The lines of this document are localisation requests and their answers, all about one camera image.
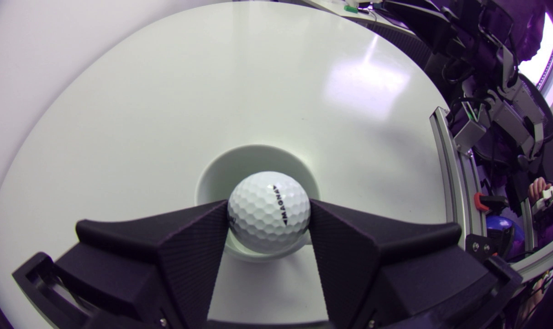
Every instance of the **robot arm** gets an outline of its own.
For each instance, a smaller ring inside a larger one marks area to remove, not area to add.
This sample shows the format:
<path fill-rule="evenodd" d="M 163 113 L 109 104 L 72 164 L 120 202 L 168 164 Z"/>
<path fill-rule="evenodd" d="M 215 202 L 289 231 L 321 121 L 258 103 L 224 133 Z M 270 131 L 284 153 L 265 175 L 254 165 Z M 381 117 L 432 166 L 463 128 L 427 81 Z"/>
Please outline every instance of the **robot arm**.
<path fill-rule="evenodd" d="M 546 102 L 518 71 L 511 29 L 514 21 L 493 1 L 452 2 L 435 7 L 428 0 L 387 0 L 384 8 L 402 20 L 433 53 L 443 54 L 470 72 L 464 80 L 464 102 L 470 121 L 456 134 L 460 152 L 467 152 L 493 124 L 514 140 L 512 149 L 534 160 L 545 141 Z"/>

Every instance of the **person's hand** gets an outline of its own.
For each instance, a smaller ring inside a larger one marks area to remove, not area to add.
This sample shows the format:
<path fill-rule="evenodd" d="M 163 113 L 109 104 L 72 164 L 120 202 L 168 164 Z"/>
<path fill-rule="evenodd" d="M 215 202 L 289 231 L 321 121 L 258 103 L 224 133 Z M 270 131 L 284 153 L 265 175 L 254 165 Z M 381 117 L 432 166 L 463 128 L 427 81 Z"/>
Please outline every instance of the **person's hand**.
<path fill-rule="evenodd" d="M 528 187 L 528 199 L 530 204 L 535 204 L 540 198 L 542 198 L 542 191 L 550 189 L 552 184 L 546 184 L 544 178 L 538 177 Z"/>

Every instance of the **red clamp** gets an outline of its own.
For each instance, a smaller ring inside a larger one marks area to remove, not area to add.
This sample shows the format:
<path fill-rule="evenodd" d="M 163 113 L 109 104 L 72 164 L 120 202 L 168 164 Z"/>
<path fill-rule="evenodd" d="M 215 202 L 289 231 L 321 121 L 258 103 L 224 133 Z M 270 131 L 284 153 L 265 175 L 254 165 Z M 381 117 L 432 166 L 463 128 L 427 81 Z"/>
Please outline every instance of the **red clamp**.
<path fill-rule="evenodd" d="M 490 208 L 486 206 L 485 204 L 481 203 L 481 197 L 484 196 L 483 194 L 477 192 L 473 196 L 473 201 L 475 201 L 475 208 L 479 211 L 487 212 Z"/>

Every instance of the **golf ball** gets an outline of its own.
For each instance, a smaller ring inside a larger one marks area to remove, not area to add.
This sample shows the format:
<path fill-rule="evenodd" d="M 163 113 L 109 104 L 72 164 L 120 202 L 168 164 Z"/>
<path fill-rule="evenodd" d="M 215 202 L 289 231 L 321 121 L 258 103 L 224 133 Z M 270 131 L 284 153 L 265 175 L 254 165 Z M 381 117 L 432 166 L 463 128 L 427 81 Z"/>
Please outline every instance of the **golf ball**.
<path fill-rule="evenodd" d="M 281 252 L 299 241 L 310 214 L 305 190 L 276 171 L 246 177 L 228 200 L 232 233 L 245 247 L 262 254 Z"/>

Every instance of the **white round table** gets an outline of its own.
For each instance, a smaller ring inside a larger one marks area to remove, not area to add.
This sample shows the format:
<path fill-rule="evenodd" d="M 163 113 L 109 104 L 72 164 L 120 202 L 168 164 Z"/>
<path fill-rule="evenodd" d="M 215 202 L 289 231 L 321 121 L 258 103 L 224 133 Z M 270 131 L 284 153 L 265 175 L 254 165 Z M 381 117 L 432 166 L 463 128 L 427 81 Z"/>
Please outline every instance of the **white round table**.
<path fill-rule="evenodd" d="M 11 273 L 76 244 L 76 221 L 194 206 L 205 168 L 239 146 L 297 156 L 325 202 L 444 223 L 429 124 L 446 106 L 395 46 L 335 15 L 272 2 L 191 9 L 124 40 L 51 105 L 0 190 L 0 306 L 49 327 Z M 253 264 L 224 254 L 209 319 L 326 320 L 312 246 Z"/>

